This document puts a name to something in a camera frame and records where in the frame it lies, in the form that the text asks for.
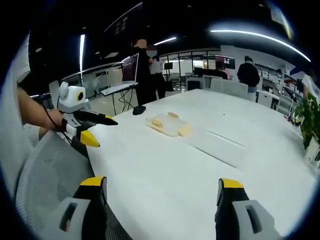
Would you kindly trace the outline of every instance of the person's hand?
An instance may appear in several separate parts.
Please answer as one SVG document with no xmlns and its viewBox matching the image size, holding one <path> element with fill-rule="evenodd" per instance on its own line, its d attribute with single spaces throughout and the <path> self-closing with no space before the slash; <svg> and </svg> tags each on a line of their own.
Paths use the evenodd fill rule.
<svg viewBox="0 0 320 240">
<path fill-rule="evenodd" d="M 62 127 L 63 116 L 62 116 L 62 113 L 58 109 L 50 110 L 50 111 L 48 111 L 48 114 L 58 127 Z M 47 121 L 46 121 L 45 128 L 49 129 L 49 130 L 55 130 L 57 127 L 54 123 L 48 117 Z"/>
</svg>

